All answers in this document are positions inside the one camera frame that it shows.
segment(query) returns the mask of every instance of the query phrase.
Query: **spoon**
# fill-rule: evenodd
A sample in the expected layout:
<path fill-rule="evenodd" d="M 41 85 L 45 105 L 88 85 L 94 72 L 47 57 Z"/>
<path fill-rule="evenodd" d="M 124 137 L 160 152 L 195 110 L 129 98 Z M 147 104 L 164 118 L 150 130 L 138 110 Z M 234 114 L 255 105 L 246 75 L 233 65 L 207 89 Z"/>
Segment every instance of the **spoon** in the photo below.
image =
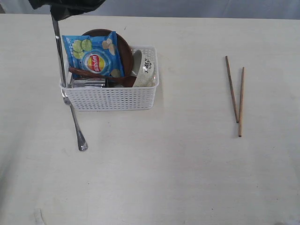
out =
<path fill-rule="evenodd" d="M 121 84 L 125 88 L 132 88 L 132 86 L 136 80 L 135 76 L 124 76 L 124 77 L 103 76 L 100 74 L 95 74 L 90 71 L 86 71 L 83 69 L 77 69 L 74 67 L 69 67 L 69 72 L 80 75 L 80 76 L 91 77 L 91 78 L 98 78 L 98 77 L 107 78 L 109 80 L 112 80 L 112 81 L 115 81 L 115 82 Z"/>

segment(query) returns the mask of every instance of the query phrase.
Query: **plastic basket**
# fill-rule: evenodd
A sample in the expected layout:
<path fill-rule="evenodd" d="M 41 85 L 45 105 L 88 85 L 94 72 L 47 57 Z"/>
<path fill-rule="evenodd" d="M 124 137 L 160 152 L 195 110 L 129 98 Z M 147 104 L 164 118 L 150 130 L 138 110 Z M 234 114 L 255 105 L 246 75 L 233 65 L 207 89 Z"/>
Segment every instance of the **plastic basket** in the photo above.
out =
<path fill-rule="evenodd" d="M 159 84 L 156 49 L 148 45 L 131 46 L 132 54 L 140 49 L 154 62 L 153 87 L 147 88 L 63 88 L 75 109 L 79 111 L 146 110 L 153 106 Z"/>

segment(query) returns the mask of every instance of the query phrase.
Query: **wooden chopstick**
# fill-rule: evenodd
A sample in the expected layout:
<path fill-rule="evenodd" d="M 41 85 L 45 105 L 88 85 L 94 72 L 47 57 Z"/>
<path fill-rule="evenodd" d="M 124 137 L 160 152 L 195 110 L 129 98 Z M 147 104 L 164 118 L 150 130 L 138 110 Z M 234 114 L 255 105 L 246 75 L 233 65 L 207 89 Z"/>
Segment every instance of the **wooden chopstick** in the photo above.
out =
<path fill-rule="evenodd" d="M 240 83 L 240 115 L 239 115 L 239 137 L 242 137 L 242 128 L 243 128 L 243 100 L 244 100 L 244 74 L 245 68 L 243 67 L 242 71 L 242 80 Z"/>
<path fill-rule="evenodd" d="M 228 56 L 225 56 L 225 59 L 226 59 L 226 65 L 227 65 L 227 74 L 228 74 L 228 79 L 229 79 L 229 86 L 230 86 L 230 92 L 231 92 L 234 115 L 235 115 L 236 122 L 238 123 L 239 119 L 238 119 L 238 113 L 237 113 L 237 110 L 236 110 L 236 103 L 235 103 L 235 97 L 234 97 L 234 92 L 233 92 L 233 82 L 231 80 L 231 73 L 230 73 Z"/>

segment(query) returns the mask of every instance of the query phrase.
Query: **blue snack bag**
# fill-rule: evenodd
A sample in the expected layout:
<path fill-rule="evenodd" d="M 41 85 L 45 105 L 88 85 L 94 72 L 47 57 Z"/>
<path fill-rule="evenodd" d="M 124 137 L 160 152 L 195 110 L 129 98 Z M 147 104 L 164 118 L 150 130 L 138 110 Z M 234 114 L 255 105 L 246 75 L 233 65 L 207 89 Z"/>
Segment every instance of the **blue snack bag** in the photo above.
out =
<path fill-rule="evenodd" d="M 124 76 L 117 35 L 108 36 L 62 36 L 70 67 L 84 69 L 104 76 Z"/>

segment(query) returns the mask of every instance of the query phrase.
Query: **brown bowl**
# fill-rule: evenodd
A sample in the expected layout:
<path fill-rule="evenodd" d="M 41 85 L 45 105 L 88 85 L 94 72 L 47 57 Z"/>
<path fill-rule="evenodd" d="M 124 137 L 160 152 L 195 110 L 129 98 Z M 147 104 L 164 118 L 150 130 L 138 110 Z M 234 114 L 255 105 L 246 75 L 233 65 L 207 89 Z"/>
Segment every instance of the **brown bowl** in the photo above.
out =
<path fill-rule="evenodd" d="M 95 29 L 85 32 L 83 35 L 95 36 L 108 36 L 111 30 Z M 119 34 L 117 34 L 118 50 L 120 53 L 121 63 L 124 69 L 124 75 L 130 76 L 133 67 L 133 56 L 127 42 Z"/>

